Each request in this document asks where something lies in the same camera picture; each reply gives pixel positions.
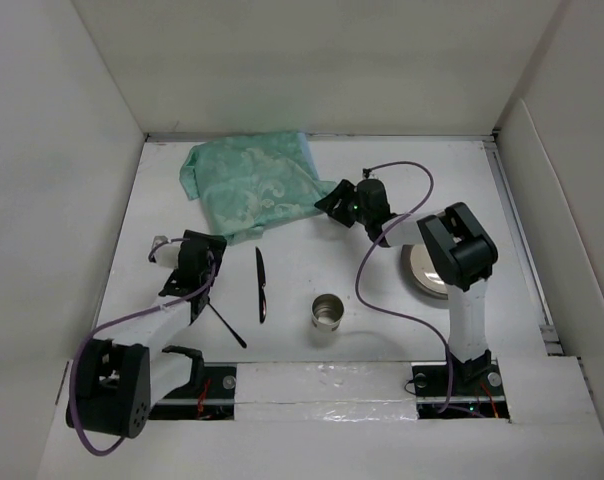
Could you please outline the green patterned cloth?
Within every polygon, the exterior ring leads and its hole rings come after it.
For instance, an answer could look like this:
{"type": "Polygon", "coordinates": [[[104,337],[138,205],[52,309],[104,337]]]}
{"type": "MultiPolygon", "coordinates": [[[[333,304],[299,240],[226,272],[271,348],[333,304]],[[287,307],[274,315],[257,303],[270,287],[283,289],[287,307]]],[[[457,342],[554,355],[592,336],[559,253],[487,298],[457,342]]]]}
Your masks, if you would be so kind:
{"type": "Polygon", "coordinates": [[[179,182],[201,204],[210,232],[231,244],[317,215],[316,202],[337,186],[322,180],[306,135],[279,131],[230,136],[189,151],[179,182]]]}

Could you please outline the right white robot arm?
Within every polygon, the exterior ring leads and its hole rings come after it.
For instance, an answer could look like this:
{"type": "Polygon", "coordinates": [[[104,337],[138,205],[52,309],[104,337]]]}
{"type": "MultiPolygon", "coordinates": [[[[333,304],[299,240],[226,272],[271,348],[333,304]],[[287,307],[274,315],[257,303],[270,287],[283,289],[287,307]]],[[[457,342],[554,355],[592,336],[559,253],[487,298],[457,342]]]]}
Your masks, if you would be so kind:
{"type": "Polygon", "coordinates": [[[491,363],[485,295],[498,250],[471,209],[457,202],[435,213],[399,215],[391,211],[386,189],[377,179],[356,185],[343,180],[315,207],[346,227],[361,224],[369,239],[383,248],[426,248],[447,291],[452,363],[444,369],[444,381],[458,394],[476,387],[491,363]]]}

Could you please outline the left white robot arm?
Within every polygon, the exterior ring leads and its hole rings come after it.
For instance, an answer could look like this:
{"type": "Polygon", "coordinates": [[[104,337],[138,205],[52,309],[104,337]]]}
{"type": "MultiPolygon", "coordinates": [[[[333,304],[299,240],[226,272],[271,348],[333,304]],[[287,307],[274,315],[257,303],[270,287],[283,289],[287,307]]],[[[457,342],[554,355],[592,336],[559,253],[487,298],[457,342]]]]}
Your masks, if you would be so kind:
{"type": "Polygon", "coordinates": [[[153,407],[178,391],[194,396],[204,387],[199,350],[172,344],[207,306],[227,241],[187,230],[155,237],[148,260],[170,269],[152,306],[106,322],[82,341],[71,367],[67,425],[96,456],[89,433],[119,441],[137,437],[153,407]]]}

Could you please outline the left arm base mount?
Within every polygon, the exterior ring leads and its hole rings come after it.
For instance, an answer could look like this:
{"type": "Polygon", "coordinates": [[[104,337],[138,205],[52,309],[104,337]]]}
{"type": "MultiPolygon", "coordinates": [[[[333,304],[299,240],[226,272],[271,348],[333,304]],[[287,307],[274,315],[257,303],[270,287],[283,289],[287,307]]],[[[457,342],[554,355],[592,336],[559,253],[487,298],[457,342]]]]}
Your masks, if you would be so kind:
{"type": "Polygon", "coordinates": [[[236,377],[236,364],[205,364],[198,385],[184,386],[169,393],[153,407],[150,420],[233,420],[236,377]]]}

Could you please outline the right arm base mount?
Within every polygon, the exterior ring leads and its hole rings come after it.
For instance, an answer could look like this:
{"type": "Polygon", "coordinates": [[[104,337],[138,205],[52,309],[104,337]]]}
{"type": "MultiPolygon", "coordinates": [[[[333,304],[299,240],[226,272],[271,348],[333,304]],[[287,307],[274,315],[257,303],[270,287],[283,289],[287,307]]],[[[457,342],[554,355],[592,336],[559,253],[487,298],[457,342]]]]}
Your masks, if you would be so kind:
{"type": "Polygon", "coordinates": [[[494,362],[478,377],[463,383],[453,381],[445,410],[448,388],[448,367],[445,362],[414,362],[412,377],[405,391],[415,396],[420,420],[431,419],[510,419],[506,394],[499,366],[494,362]]]}

